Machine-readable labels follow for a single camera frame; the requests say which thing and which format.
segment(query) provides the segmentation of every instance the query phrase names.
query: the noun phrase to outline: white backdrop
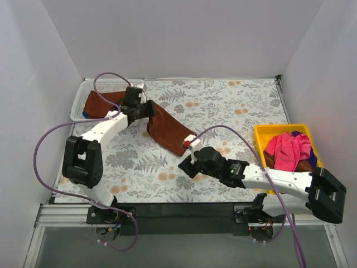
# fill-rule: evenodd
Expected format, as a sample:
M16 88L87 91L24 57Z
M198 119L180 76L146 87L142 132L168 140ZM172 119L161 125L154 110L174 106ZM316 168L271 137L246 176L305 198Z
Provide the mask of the white backdrop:
M282 74L323 0L42 0L83 78Z
M0 1L0 267L22 267L40 202L32 154L50 127L69 121L81 77L40 0ZM49 136L39 157L52 185L68 128Z
M322 163L347 187L337 232L357 267L357 3L325 0L286 72L283 91L292 122L306 123Z

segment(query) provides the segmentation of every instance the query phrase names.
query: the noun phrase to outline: floral tablecloth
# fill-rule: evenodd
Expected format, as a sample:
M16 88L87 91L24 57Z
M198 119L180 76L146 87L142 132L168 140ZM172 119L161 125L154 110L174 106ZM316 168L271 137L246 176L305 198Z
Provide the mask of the floral tablecloth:
M178 121L196 133L212 126L227 125L254 144L254 126L287 123L273 79L260 80L147 80L152 99ZM228 188L206 175L190 179L177 165L177 157L148 135L142 119L131 124L103 150L103 182L119 202L243 202L252 201L254 189ZM94 125L75 126L80 136ZM256 162L253 154L235 134L214 129L202 138L227 158ZM59 176L58 189L84 194ZM55 203L83 203L84 200L56 195Z

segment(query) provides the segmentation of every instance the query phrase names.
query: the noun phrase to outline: brown cloth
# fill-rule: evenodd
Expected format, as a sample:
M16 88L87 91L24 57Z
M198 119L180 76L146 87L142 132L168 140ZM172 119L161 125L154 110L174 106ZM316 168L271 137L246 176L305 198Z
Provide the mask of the brown cloth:
M102 93L102 96L115 103L125 97L125 91ZM84 112L88 118L104 118L111 108L112 105L99 98L95 91L91 91L85 103ZM196 135L196 133L174 119L157 103L155 103L155 110L156 115L149 118L147 123L147 132L162 147L182 156L185 152L182 147L184 139L188 135Z
M263 153L264 153L264 158L266 160L267 167L273 169L275 166L274 156L268 154L265 151ZM307 160L300 160L297 163L295 172L304 172L304 171L313 172L313 168Z

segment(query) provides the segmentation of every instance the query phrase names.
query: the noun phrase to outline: yellow plastic tray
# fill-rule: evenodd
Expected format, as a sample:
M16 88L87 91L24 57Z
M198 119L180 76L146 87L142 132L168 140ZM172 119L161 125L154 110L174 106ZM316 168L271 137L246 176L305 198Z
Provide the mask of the yellow plastic tray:
M260 159L263 162L263 165L267 167L266 160L263 155L263 151L266 149L268 142L276 135L280 135L283 132L293 132L294 130L304 133L311 141L311 146L313 149L314 154L317 157L317 166L322 167L322 163L317 153L315 144L313 144L311 134L304 124L290 124L290 125L257 125L254 128L255 132L255 144L257 150L259 151Z

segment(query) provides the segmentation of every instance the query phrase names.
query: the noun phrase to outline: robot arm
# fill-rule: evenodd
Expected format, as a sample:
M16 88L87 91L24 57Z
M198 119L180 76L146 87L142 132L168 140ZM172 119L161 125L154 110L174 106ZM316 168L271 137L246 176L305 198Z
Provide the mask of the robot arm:
M122 112L113 107L109 119L98 123L80 137L71 136L66 141L62 174L77 184L84 193L104 205L114 205L117 200L101 180L103 175L102 147L137 119L152 117L156 114L152 100L147 101L144 84L128 87L123 100Z
M344 211L346 188L328 170L317 167L313 173L294 173L267 169L246 161L226 159L212 147L203 147L199 140L185 139L189 155L178 166L189 177L206 174L228 187L272 190L266 172L282 195L292 214L313 214L330 223L341 223ZM245 216L251 220L266 220L284 214L276 195L258 194Z

